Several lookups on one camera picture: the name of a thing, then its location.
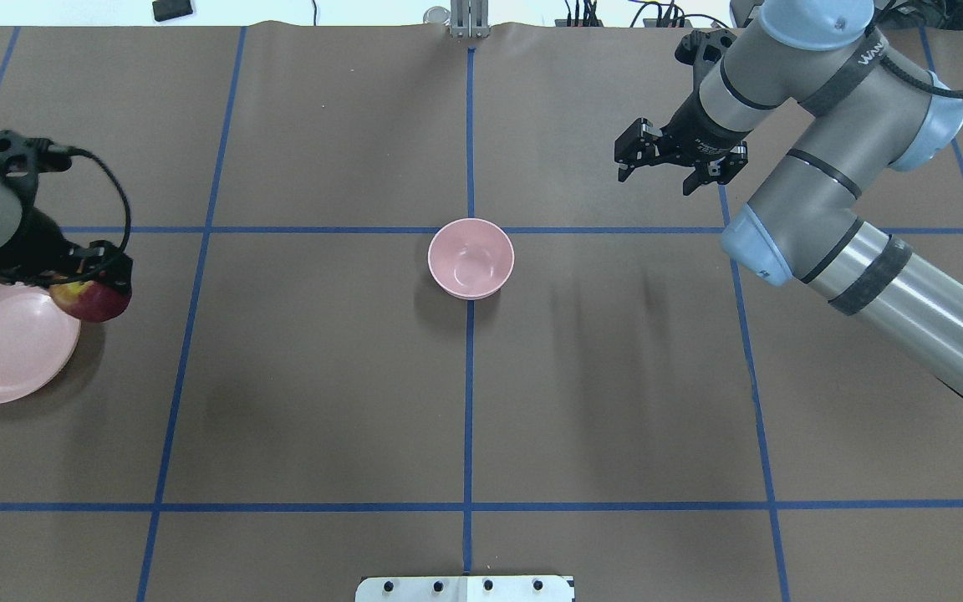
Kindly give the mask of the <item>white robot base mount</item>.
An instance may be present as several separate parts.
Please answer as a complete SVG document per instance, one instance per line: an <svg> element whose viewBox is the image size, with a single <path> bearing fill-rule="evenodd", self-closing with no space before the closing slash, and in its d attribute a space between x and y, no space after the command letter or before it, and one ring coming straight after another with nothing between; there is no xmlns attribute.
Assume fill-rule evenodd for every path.
<svg viewBox="0 0 963 602"><path fill-rule="evenodd" d="M576 601L573 578L542 575L366 578L355 601Z"/></svg>

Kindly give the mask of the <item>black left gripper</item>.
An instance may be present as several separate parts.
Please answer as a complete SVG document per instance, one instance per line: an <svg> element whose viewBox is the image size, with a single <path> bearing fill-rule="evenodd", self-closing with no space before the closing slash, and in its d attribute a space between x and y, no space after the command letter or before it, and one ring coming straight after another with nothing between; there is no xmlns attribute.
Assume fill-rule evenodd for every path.
<svg viewBox="0 0 963 602"><path fill-rule="evenodd" d="M133 260L120 245L96 240L87 247L66 240L57 222L33 209L0 255L0 282L48 288L95 282L133 293Z"/></svg>

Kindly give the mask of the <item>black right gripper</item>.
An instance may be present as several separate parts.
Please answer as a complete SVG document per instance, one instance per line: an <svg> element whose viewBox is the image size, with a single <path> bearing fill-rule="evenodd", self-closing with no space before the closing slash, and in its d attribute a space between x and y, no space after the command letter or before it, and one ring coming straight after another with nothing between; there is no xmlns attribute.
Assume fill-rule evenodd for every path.
<svg viewBox="0 0 963 602"><path fill-rule="evenodd" d="M748 137L748 132L718 125L704 110L699 92L692 92L681 103L660 132L655 145L653 123L638 118L616 137L613 161L619 183L626 182L635 169L652 165L653 159L654 165L695 165L681 183L681 194L689 196L711 183L726 186L748 164L748 151L731 150Z"/></svg>

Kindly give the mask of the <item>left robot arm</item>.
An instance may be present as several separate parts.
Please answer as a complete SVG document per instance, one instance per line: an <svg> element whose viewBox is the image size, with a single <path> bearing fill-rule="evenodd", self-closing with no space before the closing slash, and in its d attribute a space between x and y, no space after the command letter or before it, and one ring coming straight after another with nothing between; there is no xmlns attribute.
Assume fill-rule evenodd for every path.
<svg viewBox="0 0 963 602"><path fill-rule="evenodd" d="M63 174L76 159L92 161L110 182L122 213L118 242L80 245L38 209L42 176ZM118 319L135 291L131 233L129 195L102 157L46 137L0 130L0 286L41 291L58 311L83 324Z"/></svg>

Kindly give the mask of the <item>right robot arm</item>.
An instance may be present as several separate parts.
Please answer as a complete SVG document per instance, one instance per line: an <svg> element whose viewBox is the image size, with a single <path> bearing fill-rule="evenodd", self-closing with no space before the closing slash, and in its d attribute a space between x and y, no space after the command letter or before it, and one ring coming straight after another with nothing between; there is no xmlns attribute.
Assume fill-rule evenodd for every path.
<svg viewBox="0 0 963 602"><path fill-rule="evenodd" d="M616 142L619 179L691 168L690 195L729 183L746 138L795 100L813 117L721 235L726 255L773 286L798 279L870 324L963 399L963 284L853 213L886 169L931 161L963 126L963 90L894 50L871 1L765 1L741 34L693 31L676 58L693 88L666 125Z"/></svg>

